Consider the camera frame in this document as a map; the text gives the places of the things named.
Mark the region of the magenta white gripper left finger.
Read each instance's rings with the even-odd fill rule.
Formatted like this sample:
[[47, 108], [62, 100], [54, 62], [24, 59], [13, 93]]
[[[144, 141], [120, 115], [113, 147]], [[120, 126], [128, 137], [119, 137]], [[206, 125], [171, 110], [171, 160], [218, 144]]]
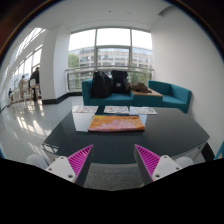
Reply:
[[89, 145], [68, 157], [59, 156], [46, 171], [83, 187], [92, 160], [92, 148]]

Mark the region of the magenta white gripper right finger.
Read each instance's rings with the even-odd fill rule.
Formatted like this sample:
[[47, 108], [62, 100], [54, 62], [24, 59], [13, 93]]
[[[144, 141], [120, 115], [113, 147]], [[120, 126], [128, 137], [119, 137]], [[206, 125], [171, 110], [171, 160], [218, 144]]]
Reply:
[[181, 170], [168, 155], [159, 156], [137, 144], [134, 145], [134, 157], [144, 185]]

